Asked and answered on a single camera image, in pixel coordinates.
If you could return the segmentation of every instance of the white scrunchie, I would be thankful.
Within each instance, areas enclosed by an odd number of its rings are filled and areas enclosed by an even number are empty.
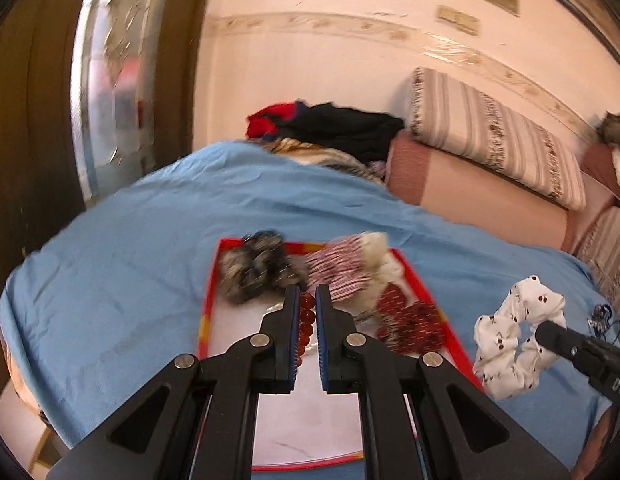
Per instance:
[[[535,339],[536,327],[550,320],[565,328],[564,297],[542,285],[538,276],[515,283],[493,316],[481,316],[474,324],[478,345],[472,371],[482,377],[485,390],[495,399],[524,394],[539,384],[539,374],[559,356]],[[527,321],[532,336],[519,347],[519,323]]]

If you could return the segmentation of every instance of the metal screw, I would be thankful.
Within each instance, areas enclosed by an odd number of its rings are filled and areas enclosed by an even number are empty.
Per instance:
[[[269,336],[266,334],[254,334],[250,337],[250,344],[256,348],[265,346],[269,343]]]
[[[174,366],[176,368],[189,368],[194,364],[194,356],[191,354],[181,354],[174,359]]]
[[[348,334],[346,337],[346,342],[350,346],[363,346],[366,341],[367,339],[365,339],[365,336],[358,332],[353,332],[352,334]]]
[[[436,368],[443,364],[443,357],[436,352],[428,352],[423,356],[423,362],[426,366]]]

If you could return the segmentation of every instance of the red bead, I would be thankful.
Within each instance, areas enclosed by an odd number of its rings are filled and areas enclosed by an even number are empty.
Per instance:
[[[299,327],[299,333],[301,335],[306,335],[309,337],[314,333],[314,328],[312,328],[312,325],[310,324],[301,323],[301,326]]]
[[[301,293],[301,298],[299,300],[299,305],[301,306],[302,310],[310,310],[310,309],[314,308],[315,304],[316,304],[316,302],[314,301],[314,298],[312,297],[312,295],[309,292],[302,292]]]
[[[316,314],[312,310],[302,310],[299,317],[301,318],[302,323],[312,324],[316,319]]]

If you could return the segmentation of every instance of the red tray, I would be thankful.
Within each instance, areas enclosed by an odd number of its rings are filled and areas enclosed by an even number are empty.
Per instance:
[[[203,300],[203,312],[201,316],[201,322],[199,327],[199,346],[198,356],[199,359],[203,359],[208,355],[210,333],[211,333],[211,319],[213,307],[216,299],[216,284],[218,282],[218,260],[221,253],[229,249],[240,246],[242,241],[238,238],[222,238],[219,240],[219,244],[216,250],[216,254],[213,260],[213,264],[210,270],[210,274],[207,280],[207,289],[205,292],[205,298]],[[317,251],[324,247],[324,244],[320,243],[305,243],[305,242],[286,242],[285,248],[288,254],[308,254]],[[428,303],[434,303],[432,296],[427,288],[421,283],[417,274],[414,272],[410,264],[403,257],[403,255],[397,250],[392,249],[392,254],[404,268],[404,279],[412,288],[415,296],[420,300],[424,300]],[[444,313],[439,310],[441,319],[443,322],[443,330],[445,335],[445,349],[454,361],[456,367],[461,373],[468,378],[477,387],[482,388],[482,385],[477,377],[472,373],[472,363],[463,350],[461,343],[453,332],[452,328],[447,321]],[[332,456],[326,459],[311,460],[309,462],[299,463],[285,463],[275,465],[256,465],[253,466],[254,471],[286,471],[286,470],[299,470],[316,468],[321,466],[336,465],[341,463],[350,462],[352,460],[359,460],[363,457],[362,452],[348,453],[341,456]]]

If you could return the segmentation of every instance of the fur item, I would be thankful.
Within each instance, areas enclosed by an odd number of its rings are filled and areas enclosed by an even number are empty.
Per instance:
[[[308,269],[303,259],[291,260],[280,234],[260,231],[219,259],[219,286],[232,303],[256,298],[266,290],[284,292],[289,285],[305,290]]]
[[[615,115],[608,112],[606,118],[597,128],[597,136],[600,142],[620,149],[620,114]]]

